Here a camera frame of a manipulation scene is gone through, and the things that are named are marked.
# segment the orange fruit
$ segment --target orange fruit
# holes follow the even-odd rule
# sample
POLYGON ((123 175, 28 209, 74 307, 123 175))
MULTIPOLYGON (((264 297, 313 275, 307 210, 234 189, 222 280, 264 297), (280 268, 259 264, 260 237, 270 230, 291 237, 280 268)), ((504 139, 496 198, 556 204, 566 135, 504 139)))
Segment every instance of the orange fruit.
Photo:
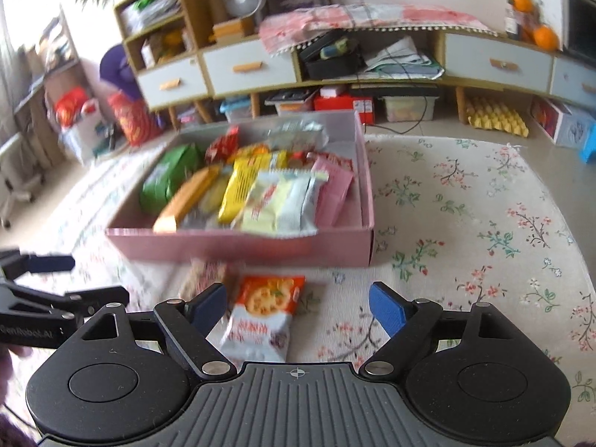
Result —
POLYGON ((559 48, 557 34, 547 25, 541 25, 534 30, 534 42, 547 52, 554 52, 559 48))
POLYGON ((513 5, 513 8, 518 12, 532 13, 534 11, 532 0, 509 0, 509 3, 513 5))

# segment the white drawer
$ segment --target white drawer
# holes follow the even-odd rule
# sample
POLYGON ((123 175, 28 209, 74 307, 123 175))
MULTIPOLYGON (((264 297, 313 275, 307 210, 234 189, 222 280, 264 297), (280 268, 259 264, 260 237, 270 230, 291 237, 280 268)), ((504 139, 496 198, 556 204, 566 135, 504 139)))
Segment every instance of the white drawer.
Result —
POLYGON ((546 53, 468 35, 447 34, 446 43, 448 76, 548 92, 552 57, 546 53))
POLYGON ((231 94, 297 82, 291 53, 270 56, 260 40, 250 40, 203 52, 214 94, 231 94), (234 67, 255 64, 260 68, 234 72, 234 67))
POLYGON ((142 71, 137 81, 151 109, 201 99, 209 94, 197 56, 142 71))
POLYGON ((596 108, 596 71, 578 62, 555 59, 551 94, 596 108))

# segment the wooden drawer handle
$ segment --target wooden drawer handle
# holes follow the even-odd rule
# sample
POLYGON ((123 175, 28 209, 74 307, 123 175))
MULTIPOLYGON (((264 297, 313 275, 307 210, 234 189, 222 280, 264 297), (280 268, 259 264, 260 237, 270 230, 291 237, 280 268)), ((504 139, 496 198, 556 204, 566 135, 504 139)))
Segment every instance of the wooden drawer handle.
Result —
POLYGON ((583 90, 588 94, 596 94, 596 88, 594 86, 588 86, 587 84, 582 84, 583 90))
POLYGON ((159 86, 160 91, 171 91, 172 89, 179 88, 183 83, 182 79, 169 80, 159 86))
POLYGON ((497 69, 509 70, 511 72, 515 72, 520 69, 520 66, 514 64, 513 62, 498 61, 497 59, 491 59, 491 65, 497 69))
POLYGON ((264 62, 251 62, 250 64, 241 64, 241 65, 234 65, 232 67, 232 72, 234 74, 244 74, 246 72, 254 72, 255 70, 259 70, 264 65, 264 62))

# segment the floor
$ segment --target floor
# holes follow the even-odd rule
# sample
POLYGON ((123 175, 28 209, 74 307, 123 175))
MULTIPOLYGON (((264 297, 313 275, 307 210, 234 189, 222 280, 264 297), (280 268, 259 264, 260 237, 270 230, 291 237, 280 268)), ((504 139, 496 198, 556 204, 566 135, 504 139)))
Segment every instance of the floor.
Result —
MULTIPOLYGON (((383 126, 389 130, 369 127, 367 132, 404 132, 412 127, 412 123, 383 126)), ((583 252, 590 275, 596 277, 596 242, 593 240, 596 224, 596 164, 586 166, 579 160, 576 151, 553 146, 538 125, 530 123, 529 128, 530 136, 527 139, 500 131, 474 129, 462 125, 453 107, 447 105, 435 111, 433 121, 421 123, 408 134, 459 137, 520 146, 521 154, 551 191, 583 252)), ((47 218, 84 174, 85 169, 75 162, 66 162, 49 173, 48 182, 38 192, 37 201, 32 205, 20 204, 11 219, 13 228, 9 232, 0 231, 0 247, 17 246, 23 250, 31 247, 47 218)))

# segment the green bag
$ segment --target green bag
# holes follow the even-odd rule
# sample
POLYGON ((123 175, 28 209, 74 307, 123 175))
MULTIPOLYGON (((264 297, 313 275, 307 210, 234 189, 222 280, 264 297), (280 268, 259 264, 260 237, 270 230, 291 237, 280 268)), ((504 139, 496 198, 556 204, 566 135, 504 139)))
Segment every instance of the green bag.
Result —
POLYGON ((202 167, 203 154, 196 145, 169 150, 143 184, 139 197, 141 208, 151 215, 159 215, 184 182, 202 167))

